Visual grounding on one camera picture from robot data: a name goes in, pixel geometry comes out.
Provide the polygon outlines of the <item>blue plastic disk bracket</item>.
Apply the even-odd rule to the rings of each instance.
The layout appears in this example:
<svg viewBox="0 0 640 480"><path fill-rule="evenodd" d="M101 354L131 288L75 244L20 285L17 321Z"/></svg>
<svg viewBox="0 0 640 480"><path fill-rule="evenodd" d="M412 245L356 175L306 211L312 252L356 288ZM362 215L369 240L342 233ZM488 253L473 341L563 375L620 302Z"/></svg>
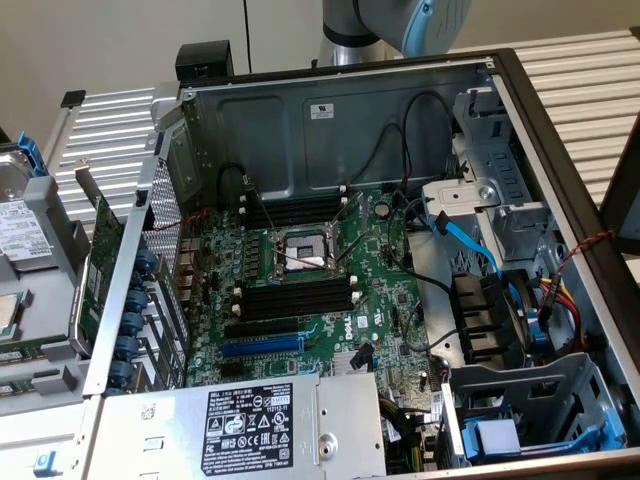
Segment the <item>blue plastic disk bracket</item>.
<svg viewBox="0 0 640 480"><path fill-rule="evenodd" d="M513 419L471 421L462 430L465 458L472 465L612 451L626 447L623 424L613 408L604 420L572 434L568 440L522 446Z"/></svg>

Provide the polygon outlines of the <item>green Dell motherboard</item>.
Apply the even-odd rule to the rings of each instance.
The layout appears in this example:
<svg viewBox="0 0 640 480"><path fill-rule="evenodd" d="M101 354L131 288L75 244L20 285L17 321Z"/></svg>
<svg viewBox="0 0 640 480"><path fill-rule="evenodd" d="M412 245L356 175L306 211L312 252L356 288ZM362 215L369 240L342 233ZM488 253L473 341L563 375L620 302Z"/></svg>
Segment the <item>green Dell motherboard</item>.
<svg viewBox="0 0 640 480"><path fill-rule="evenodd" d="M195 227L182 246L181 259L193 274L193 288L186 309L191 323L186 383L190 387L243 380L261 380L290 375L331 375L336 352L357 351L368 342L374 349L373 372L392 390L405 391L425 368L420 346L426 342L424 303L419 285L411 275L411 250L404 228L414 225L413 215L389 189L362 191L368 202L369 234L340 262L354 287L351 311L305 315L291 318L299 322L299 332L269 337L226 339L224 327L242 321L231 313L238 296L231 288L238 283L264 285L272 255L263 229L245 226L247 208L208 215ZM375 215L379 202L387 203L387 218ZM339 220L341 247L345 249L361 234L358 205L353 205ZM225 357L226 343L279 336L304 338L301 351L264 355ZM241 378L221 379L224 362L240 361L245 367Z"/></svg>

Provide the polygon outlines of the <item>silver hard disk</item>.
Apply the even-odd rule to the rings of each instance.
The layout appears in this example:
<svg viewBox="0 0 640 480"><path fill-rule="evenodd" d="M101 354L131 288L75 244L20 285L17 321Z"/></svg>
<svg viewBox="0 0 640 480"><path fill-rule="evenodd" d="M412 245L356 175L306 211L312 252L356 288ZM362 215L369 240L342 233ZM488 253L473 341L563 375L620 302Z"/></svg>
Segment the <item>silver hard disk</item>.
<svg viewBox="0 0 640 480"><path fill-rule="evenodd" d="M28 156L8 146L0 148L0 256L19 272L54 267L51 245L25 201L35 177Z"/></svg>

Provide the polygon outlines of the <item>blue disk carrier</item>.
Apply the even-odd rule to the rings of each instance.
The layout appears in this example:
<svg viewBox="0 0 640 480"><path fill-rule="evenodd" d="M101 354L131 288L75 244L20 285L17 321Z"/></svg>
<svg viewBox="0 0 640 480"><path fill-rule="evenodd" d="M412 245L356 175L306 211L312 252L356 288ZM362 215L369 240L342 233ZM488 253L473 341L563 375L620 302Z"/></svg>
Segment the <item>blue disk carrier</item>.
<svg viewBox="0 0 640 480"><path fill-rule="evenodd" d="M26 155L36 176L48 175L48 170L36 142L31 137L27 136L24 131L21 132L17 140L17 146L18 149Z"/></svg>

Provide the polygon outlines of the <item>grey metal disk bay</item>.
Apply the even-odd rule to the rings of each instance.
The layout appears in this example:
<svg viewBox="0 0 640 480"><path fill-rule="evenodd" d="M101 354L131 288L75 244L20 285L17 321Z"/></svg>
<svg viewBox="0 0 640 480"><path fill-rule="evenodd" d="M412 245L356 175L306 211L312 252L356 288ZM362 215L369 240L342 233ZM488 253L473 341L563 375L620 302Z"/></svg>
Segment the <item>grey metal disk bay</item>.
<svg viewBox="0 0 640 480"><path fill-rule="evenodd" d="M465 458L461 433L471 421L513 419L520 444L532 446L568 440L602 422L607 408L621 420L599 368L585 353L513 370L457 368L442 394L444 430L436 448L441 468L498 464L472 465Z"/></svg>

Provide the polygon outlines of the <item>silver optical drive cage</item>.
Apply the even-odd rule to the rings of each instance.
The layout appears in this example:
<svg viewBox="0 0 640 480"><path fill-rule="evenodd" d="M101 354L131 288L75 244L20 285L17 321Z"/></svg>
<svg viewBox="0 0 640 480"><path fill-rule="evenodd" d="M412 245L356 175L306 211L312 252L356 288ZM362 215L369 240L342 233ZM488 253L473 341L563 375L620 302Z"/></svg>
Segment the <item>silver optical drive cage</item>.
<svg viewBox="0 0 640 480"><path fill-rule="evenodd" d="M541 262L552 214L526 183L515 153L519 138L500 95L489 87L462 92L453 116L461 129L453 150L462 173L423 187L428 215L445 213L500 264Z"/></svg>

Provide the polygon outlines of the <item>open metal PC case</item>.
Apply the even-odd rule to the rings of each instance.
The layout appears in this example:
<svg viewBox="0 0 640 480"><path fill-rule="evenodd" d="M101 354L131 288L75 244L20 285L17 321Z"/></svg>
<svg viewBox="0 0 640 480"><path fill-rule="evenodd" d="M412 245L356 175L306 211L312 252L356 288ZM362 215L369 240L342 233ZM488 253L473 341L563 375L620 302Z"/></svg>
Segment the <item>open metal PC case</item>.
<svg viewBox="0 0 640 480"><path fill-rule="evenodd" d="M544 259L500 264L445 213L428 215L423 187L461 176L453 150L461 132L456 96L489 87L519 138L526 183L550 208ZM312 120L312 104L334 118ZM86 395L91 414L78 434L76 475L88 463L107 399L174 391L186 383L193 274L181 259L196 226L237 211L249 183L262 200L387 188L413 215L404 228L411 275L424 303L421 375L405 391L378 393L386 474L365 480L640 480L640 290L617 252L615 229L597 206L517 56L510 51L236 77L182 87L154 117L158 142L143 170L109 287ZM151 250L148 306L126 389L108 387L136 252ZM442 387L465 366L451 296L453 275L497 274L522 341L523 366L585 353L599 368L627 435L624 449L465 468L436 458Z"/></svg>

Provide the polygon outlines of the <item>long black expansion slot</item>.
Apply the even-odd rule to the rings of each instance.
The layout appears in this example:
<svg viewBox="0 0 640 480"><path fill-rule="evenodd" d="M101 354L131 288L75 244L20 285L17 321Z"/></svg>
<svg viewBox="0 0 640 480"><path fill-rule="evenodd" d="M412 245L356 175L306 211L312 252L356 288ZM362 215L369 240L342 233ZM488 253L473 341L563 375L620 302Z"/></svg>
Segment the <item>long black expansion slot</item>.
<svg viewBox="0 0 640 480"><path fill-rule="evenodd" d="M224 327L226 339L242 339L250 337L269 337L299 332L296 319L276 319L255 322L237 323Z"/></svg>

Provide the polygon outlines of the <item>black box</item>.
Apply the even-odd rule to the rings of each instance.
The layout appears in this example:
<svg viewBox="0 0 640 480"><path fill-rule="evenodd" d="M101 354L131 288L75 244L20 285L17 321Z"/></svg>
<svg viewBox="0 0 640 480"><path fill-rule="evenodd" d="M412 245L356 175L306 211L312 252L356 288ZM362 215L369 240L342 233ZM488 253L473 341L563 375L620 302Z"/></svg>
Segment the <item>black box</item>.
<svg viewBox="0 0 640 480"><path fill-rule="evenodd" d="M233 77L229 40L184 44L175 60L176 78L182 87Z"/></svg>

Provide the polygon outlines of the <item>CPU socket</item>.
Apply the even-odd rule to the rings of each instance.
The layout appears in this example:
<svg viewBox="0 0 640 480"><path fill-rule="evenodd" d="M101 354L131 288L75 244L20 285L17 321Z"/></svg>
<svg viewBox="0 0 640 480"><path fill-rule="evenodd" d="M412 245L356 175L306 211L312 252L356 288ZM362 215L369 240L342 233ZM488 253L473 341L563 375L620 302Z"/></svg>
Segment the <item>CPU socket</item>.
<svg viewBox="0 0 640 480"><path fill-rule="evenodd" d="M291 281L295 275L322 273L331 278L345 273L340 265L342 232L337 222L274 230L268 240L272 266L267 278Z"/></svg>

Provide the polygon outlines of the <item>silver chipset heatsink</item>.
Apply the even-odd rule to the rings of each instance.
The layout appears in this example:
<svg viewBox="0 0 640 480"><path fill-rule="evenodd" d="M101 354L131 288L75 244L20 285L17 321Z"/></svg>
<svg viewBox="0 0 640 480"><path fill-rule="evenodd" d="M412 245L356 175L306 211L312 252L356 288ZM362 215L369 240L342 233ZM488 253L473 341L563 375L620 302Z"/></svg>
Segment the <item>silver chipset heatsink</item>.
<svg viewBox="0 0 640 480"><path fill-rule="evenodd" d="M359 369L354 369L351 360L355 357L356 351L336 352L331 361L331 375L357 375L372 372L373 367L367 363Z"/></svg>

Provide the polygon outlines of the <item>silver CPU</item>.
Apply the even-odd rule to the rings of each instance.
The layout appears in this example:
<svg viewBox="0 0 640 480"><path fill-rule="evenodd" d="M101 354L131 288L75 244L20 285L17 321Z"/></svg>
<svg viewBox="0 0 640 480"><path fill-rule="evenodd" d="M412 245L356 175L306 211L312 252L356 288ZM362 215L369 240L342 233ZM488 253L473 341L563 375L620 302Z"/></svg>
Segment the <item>silver CPU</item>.
<svg viewBox="0 0 640 480"><path fill-rule="evenodd" d="M20 292L0 296L0 341L13 338L21 300Z"/></svg>

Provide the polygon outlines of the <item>black fan shroud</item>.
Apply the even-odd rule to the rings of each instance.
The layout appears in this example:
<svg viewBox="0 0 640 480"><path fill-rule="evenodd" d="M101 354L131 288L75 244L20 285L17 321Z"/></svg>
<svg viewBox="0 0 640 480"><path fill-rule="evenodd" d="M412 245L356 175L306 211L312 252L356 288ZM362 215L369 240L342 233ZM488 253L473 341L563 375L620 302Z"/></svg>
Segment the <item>black fan shroud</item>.
<svg viewBox="0 0 640 480"><path fill-rule="evenodd" d="M497 274L481 277L456 272L451 303L467 365L478 364L498 371L523 366L522 341Z"/></svg>

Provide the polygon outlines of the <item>black RAM slot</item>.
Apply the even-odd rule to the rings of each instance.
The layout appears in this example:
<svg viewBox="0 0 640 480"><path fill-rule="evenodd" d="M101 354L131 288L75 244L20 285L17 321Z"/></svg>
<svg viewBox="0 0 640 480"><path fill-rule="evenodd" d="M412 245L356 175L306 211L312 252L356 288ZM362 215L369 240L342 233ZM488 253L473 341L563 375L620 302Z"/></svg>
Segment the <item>black RAM slot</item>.
<svg viewBox="0 0 640 480"><path fill-rule="evenodd" d="M347 279L318 280L299 283L271 284L241 289L238 299L243 302L264 300L290 300L311 296L338 296L351 298L353 288Z"/></svg>
<svg viewBox="0 0 640 480"><path fill-rule="evenodd" d="M351 311L355 305L350 301L311 301L308 303L236 303L231 313L242 321L260 321L279 318L291 318L332 312Z"/></svg>
<svg viewBox="0 0 640 480"><path fill-rule="evenodd" d="M248 298L250 295L274 295L274 294L297 294L297 293L318 293L318 292L344 292L350 295L354 287L350 284L349 276L315 277L306 278L299 281L286 280L279 282L265 283L264 285L248 285L238 283L231 288L231 294Z"/></svg>
<svg viewBox="0 0 640 480"><path fill-rule="evenodd" d="M245 218L245 226L249 230L251 230L249 226L250 213L251 212L249 212ZM280 228L280 227L286 227L286 226L322 223L322 222L330 221L335 216L335 214L327 212L327 213L311 214L311 215L277 215L277 216L271 215L271 218L275 224L275 227Z"/></svg>
<svg viewBox="0 0 640 480"><path fill-rule="evenodd" d="M247 208L248 228L266 228L270 225L269 220L276 227L326 222L333 219L342 204L339 199L303 199L267 202L265 207L268 215L259 205Z"/></svg>
<svg viewBox="0 0 640 480"><path fill-rule="evenodd" d="M263 200L261 202L267 212L272 216L277 215L311 215L320 213L335 214L341 207L340 196L318 196L304 198L288 198L280 200ZM261 211L258 200L250 200L248 206Z"/></svg>
<svg viewBox="0 0 640 480"><path fill-rule="evenodd" d="M243 197L244 199L240 201L240 206L248 208L249 194L246 192ZM343 196L338 193L319 196L287 197L271 200L263 199L263 202L265 203L267 209L332 209L341 206L342 198Z"/></svg>
<svg viewBox="0 0 640 480"><path fill-rule="evenodd" d="M347 299L347 298L344 298L344 297L339 298L338 296L331 295L331 296L311 296L311 297L306 297L306 298L297 298L297 299L290 299L290 300L264 300L264 301L257 301L257 302L249 301L248 303L261 302L261 303L267 303L267 304L276 303L276 304L282 305L282 304L289 304L289 303L308 303L308 302L311 302L311 301L322 301L322 300L324 300L324 301L346 301L346 300L350 300L351 301L351 298L350 299Z"/></svg>

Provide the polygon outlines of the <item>green graphics card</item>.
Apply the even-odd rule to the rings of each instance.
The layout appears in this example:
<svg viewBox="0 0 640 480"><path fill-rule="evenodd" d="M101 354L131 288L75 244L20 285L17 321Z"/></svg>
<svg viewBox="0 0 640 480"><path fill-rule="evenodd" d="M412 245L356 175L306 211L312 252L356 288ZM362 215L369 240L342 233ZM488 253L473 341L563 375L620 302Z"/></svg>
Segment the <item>green graphics card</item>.
<svg viewBox="0 0 640 480"><path fill-rule="evenodd" d="M90 357L121 245L123 226L90 173L89 161L74 165L75 179L95 210L89 254L85 259L74 331L81 355Z"/></svg>

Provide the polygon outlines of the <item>silver socket cover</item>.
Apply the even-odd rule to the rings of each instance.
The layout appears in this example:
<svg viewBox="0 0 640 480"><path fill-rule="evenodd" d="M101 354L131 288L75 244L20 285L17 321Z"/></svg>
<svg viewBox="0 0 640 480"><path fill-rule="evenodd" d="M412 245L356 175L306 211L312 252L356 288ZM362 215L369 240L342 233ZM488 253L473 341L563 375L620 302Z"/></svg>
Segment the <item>silver socket cover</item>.
<svg viewBox="0 0 640 480"><path fill-rule="evenodd" d="M341 208L335 214L335 216L326 224L326 227L328 229L334 230L337 227L339 220L355 204L358 205L361 232L366 233L368 231L369 207L368 207L368 202L364 197L364 193L362 191L358 192L357 194L355 194L350 198L343 197L341 199Z"/></svg>

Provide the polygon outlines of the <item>blue expansion slot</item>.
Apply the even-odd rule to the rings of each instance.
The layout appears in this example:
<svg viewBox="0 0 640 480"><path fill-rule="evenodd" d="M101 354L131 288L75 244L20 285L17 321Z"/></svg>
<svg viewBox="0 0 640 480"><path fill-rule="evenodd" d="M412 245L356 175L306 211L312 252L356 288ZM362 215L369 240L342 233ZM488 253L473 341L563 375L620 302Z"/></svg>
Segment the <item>blue expansion slot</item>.
<svg viewBox="0 0 640 480"><path fill-rule="evenodd" d="M304 338L298 335L279 336L251 341L226 343L222 347L222 353L225 357L232 358L301 351L304 349L304 343Z"/></svg>

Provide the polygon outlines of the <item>silver power supply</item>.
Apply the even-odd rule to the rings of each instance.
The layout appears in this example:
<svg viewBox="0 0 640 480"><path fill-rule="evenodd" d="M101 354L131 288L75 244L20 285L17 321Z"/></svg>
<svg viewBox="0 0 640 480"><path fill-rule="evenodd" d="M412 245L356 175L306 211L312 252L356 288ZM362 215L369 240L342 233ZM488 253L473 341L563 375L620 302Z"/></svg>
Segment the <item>silver power supply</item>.
<svg viewBox="0 0 640 480"><path fill-rule="evenodd" d="M88 480L365 480L386 474L371 374L107 399Z"/></svg>

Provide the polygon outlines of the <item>blue button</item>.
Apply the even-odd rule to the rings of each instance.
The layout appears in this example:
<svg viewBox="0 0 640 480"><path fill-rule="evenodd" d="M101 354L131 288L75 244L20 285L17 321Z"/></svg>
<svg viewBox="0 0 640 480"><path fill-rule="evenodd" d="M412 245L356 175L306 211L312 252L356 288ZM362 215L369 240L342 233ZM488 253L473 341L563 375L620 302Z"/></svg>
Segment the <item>blue button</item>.
<svg viewBox="0 0 640 480"><path fill-rule="evenodd" d="M39 453L33 464L33 475L36 478L50 478L56 476L55 460L55 450Z"/></svg>

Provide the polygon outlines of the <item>thin metal locking lever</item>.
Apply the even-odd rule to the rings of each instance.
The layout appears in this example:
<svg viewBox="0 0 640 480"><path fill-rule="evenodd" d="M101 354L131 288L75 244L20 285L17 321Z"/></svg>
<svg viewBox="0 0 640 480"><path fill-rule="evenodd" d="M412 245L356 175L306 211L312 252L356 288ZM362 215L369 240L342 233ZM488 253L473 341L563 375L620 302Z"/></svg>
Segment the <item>thin metal locking lever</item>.
<svg viewBox="0 0 640 480"><path fill-rule="evenodd" d="M249 206L251 213L249 214L249 226L251 230L263 229L271 234L271 239L276 241L278 239L278 231L275 224L269 214L265 203L258 191L257 186L250 182L248 191L249 194Z"/></svg>
<svg viewBox="0 0 640 480"><path fill-rule="evenodd" d="M359 234L353 242L351 242L345 249L341 251L341 253L336 258L336 262L339 263L342 260L346 259L368 234L368 230L365 230L361 234Z"/></svg>

